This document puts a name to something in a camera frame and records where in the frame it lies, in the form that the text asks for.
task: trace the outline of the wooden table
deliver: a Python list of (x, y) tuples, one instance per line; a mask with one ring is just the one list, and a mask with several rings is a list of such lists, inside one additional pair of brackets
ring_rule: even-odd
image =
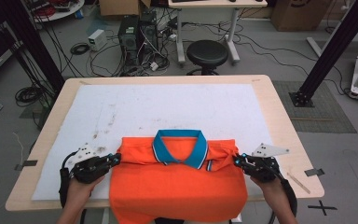
[(266, 7), (267, 2), (265, 0), (261, 2), (257, 2), (255, 0), (236, 0), (235, 2), (230, 2), (228, 0), (207, 0), (207, 1), (194, 1), (194, 2), (180, 2), (173, 3), (172, 0), (169, 0), (169, 6), (172, 8), (177, 8), (177, 37), (176, 37), (176, 48), (178, 55), (178, 62), (184, 63), (185, 59), (185, 51), (183, 48), (183, 35), (182, 35), (182, 22), (195, 22), (198, 21), (189, 20), (191, 18), (188, 16), (182, 15), (185, 11), (189, 11), (193, 9), (191, 14), (195, 14), (198, 17), (208, 18), (208, 24), (211, 24), (218, 20), (218, 17), (223, 14), (224, 8), (232, 8), (231, 12), (231, 24), (229, 28), (229, 33), (226, 35), (226, 43), (228, 46), (228, 51), (230, 53), (231, 59), (233, 63), (238, 63), (240, 61), (240, 56), (238, 55), (237, 49), (234, 46), (234, 42), (232, 41), (235, 31), (235, 26), (237, 25), (237, 18), (241, 7)]
[[(39, 135), (28, 160), (37, 160), (36, 166), (24, 167), (12, 190), (7, 203), (8, 211), (28, 211), (41, 209), (61, 209), (59, 201), (32, 201), (32, 196), (41, 175), (45, 159), (50, 151), (58, 131), (82, 85), (117, 85), (117, 84), (192, 84), (192, 83), (236, 83), (251, 84), (259, 106), (268, 125), (269, 135), (276, 146), (291, 149), (290, 154), (279, 157), (280, 166), (293, 178), (286, 176), (297, 198), (316, 198), (324, 195), (319, 178), (306, 176), (304, 171), (312, 169), (310, 159), (303, 148), (295, 128), (284, 110), (281, 100), (269, 77), (264, 75), (248, 76), (193, 76), (193, 77), (96, 77), (72, 78), (65, 82), (60, 96), (53, 107), (48, 120)], [(262, 197), (249, 196), (248, 201), (262, 201)], [(108, 200), (90, 200), (87, 207), (109, 207)]]

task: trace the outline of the black stool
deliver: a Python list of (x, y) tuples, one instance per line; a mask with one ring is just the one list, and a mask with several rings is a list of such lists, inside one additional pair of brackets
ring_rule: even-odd
[(187, 48), (188, 59), (201, 66), (187, 73), (192, 76), (194, 72), (201, 71), (202, 75), (219, 75), (214, 69), (226, 62), (228, 58), (227, 49), (220, 43), (212, 40), (199, 40)]

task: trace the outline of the floor mat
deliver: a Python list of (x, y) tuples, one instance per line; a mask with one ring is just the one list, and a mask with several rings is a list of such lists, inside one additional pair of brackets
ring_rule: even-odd
[(311, 99), (314, 107), (294, 107), (289, 92), (297, 92), (303, 82), (272, 82), (297, 132), (357, 133), (324, 83)]

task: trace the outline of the cardboard box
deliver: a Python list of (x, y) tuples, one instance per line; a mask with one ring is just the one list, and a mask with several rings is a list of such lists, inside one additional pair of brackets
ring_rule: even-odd
[(272, 12), (271, 22), (278, 31), (315, 30), (331, 0), (280, 0)]
[(151, 0), (100, 0), (101, 15), (141, 15)]

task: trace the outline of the orange polo shirt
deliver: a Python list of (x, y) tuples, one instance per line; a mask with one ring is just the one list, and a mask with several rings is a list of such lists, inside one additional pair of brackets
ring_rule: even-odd
[(155, 138), (122, 138), (109, 192), (120, 224), (157, 217), (217, 222), (241, 212), (247, 191), (233, 163), (235, 141), (206, 141), (200, 131), (190, 131), (193, 135), (163, 130)]

